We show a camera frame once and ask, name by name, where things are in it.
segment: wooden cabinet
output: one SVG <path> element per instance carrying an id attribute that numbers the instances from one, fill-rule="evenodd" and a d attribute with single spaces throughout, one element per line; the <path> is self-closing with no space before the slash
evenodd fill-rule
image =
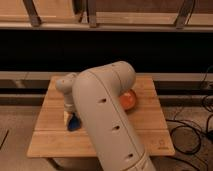
<path id="1" fill-rule="evenodd" d="M 33 0 L 42 23 L 78 21 L 81 13 L 75 13 L 73 2 L 72 0 Z M 29 21 L 23 0 L 0 0 L 0 21 Z"/>
<path id="2" fill-rule="evenodd" d="M 174 25 L 184 3 L 190 3 L 187 25 L 213 26 L 212 0 L 96 0 L 97 23 Z"/>

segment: screw hole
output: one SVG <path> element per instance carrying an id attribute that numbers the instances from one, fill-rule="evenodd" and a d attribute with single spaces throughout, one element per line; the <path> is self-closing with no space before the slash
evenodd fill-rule
<path id="1" fill-rule="evenodd" d="M 133 157 L 133 154 L 131 153 L 128 156 L 126 156 L 125 160 L 128 162 L 129 160 L 131 160 L 132 157 Z"/>
<path id="2" fill-rule="evenodd" d="M 99 100 L 98 103 L 106 103 L 106 99 L 105 99 L 105 98 L 104 98 L 104 99 L 101 99 L 101 100 Z"/>
<path id="3" fill-rule="evenodd" d="M 129 154 L 127 157 L 128 157 L 128 158 L 132 158 L 132 157 L 133 157 L 133 154 L 131 153 L 131 154 Z"/>
<path id="4" fill-rule="evenodd" d="M 118 126 L 115 126 L 114 128 L 112 128 L 112 132 L 116 132 L 116 131 L 118 131 L 120 129 L 120 126 L 118 125 Z"/>

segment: table leg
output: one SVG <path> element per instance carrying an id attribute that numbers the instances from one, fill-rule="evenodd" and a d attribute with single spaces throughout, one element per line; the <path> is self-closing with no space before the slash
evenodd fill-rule
<path id="1" fill-rule="evenodd" d="M 53 159 L 53 158 L 45 158 L 48 163 L 56 170 L 63 170 L 63 168 L 58 164 L 56 163 L 56 161 Z"/>

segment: dark wall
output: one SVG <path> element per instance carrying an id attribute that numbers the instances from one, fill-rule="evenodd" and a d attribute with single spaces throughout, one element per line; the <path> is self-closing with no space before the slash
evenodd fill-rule
<path id="1" fill-rule="evenodd" d="M 117 60 L 137 72 L 205 72 L 211 33 L 0 30 L 0 71 L 81 71 Z"/>

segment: black cable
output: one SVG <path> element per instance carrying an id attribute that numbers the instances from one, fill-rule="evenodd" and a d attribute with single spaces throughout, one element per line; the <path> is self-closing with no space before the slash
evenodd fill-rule
<path id="1" fill-rule="evenodd" d="M 200 89 L 200 90 L 203 89 L 203 84 L 205 83 L 206 78 L 207 78 L 207 76 L 208 76 L 208 73 L 209 73 L 209 71 L 210 71 L 212 68 L 213 68 L 213 65 L 210 65 L 210 66 L 206 69 L 206 73 L 205 73 L 205 75 L 204 75 L 204 78 L 203 78 L 203 80 L 201 81 L 201 83 L 200 83 L 200 85 L 199 85 L 199 89 Z"/>
<path id="2" fill-rule="evenodd" d="M 170 134 L 171 134 L 171 137 L 173 136 L 174 132 L 177 131 L 179 128 L 190 128 L 194 133 L 195 135 L 197 136 L 198 138 L 198 143 L 195 147 L 193 147 L 191 150 L 186 150 L 186 151 L 183 151 L 182 149 L 178 148 L 175 144 L 174 145 L 174 148 L 179 151 L 180 153 L 182 154 L 185 154 L 185 155 L 194 155 L 196 154 L 200 148 L 201 148 L 201 137 L 200 137 L 200 134 L 198 133 L 198 131 L 193 128 L 193 127 L 189 127 L 189 126 L 186 126 L 186 125 L 181 125 L 181 126 L 177 126 L 175 127 L 174 129 L 171 130 Z"/>
<path id="3" fill-rule="evenodd" d="M 184 110 L 184 107 L 181 107 L 181 109 L 176 112 L 176 114 L 174 115 L 173 119 L 176 120 L 177 116 Z"/>
<path id="4" fill-rule="evenodd" d="M 204 160 L 202 160 L 200 157 L 194 155 L 198 160 L 200 160 L 205 166 L 206 166 L 206 171 L 209 171 L 209 165 L 206 163 Z"/>
<path id="5" fill-rule="evenodd" d="M 194 122 L 194 121 L 187 120 L 187 119 L 181 119 L 181 120 L 178 120 L 178 121 L 181 121 L 181 122 L 191 122 L 191 123 L 193 123 L 194 125 L 196 125 L 198 128 L 200 128 L 200 132 L 203 132 L 201 126 L 200 126 L 199 124 L 197 124 L 196 122 Z"/>
<path id="6" fill-rule="evenodd" d="M 197 129 L 197 128 L 195 128 L 195 127 L 193 127 L 193 126 L 191 126 L 191 125 L 189 125 L 189 124 L 187 124 L 187 123 L 185 123 L 185 122 L 182 122 L 182 121 L 179 121 L 179 120 L 171 120 L 171 119 L 166 119 L 166 121 L 167 121 L 167 122 L 175 122 L 175 123 L 183 124 L 183 125 L 185 125 L 185 126 L 187 126 L 187 127 L 190 127 L 190 128 L 195 129 L 195 130 L 198 131 L 200 134 L 205 135 L 205 132 L 203 132 L 202 130 L 199 130 L 199 129 Z"/>
<path id="7" fill-rule="evenodd" d="M 173 160 L 177 160 L 177 161 L 180 161 L 180 162 L 183 162 L 183 163 L 185 163 L 185 164 L 191 166 L 192 168 L 194 168 L 196 171 L 200 171 L 200 169 L 197 168 L 195 165 L 193 165 L 193 164 L 191 164 L 190 162 L 185 161 L 185 160 L 183 160 L 183 159 L 180 159 L 180 158 L 177 158 L 177 157 L 171 157 L 171 156 L 167 156 L 167 158 L 173 159 Z"/>
<path id="8" fill-rule="evenodd" d="M 208 102 L 208 98 L 211 97 L 213 95 L 206 95 L 204 98 L 202 98 L 201 104 L 204 107 L 204 109 L 206 109 L 208 112 L 213 113 L 213 99 L 210 101 L 210 103 L 207 104 Z"/>
<path id="9" fill-rule="evenodd" d="M 208 118 L 207 118 L 207 121 L 206 121 L 206 133 L 209 132 L 209 121 L 210 119 L 213 117 L 213 114 L 211 114 Z"/>

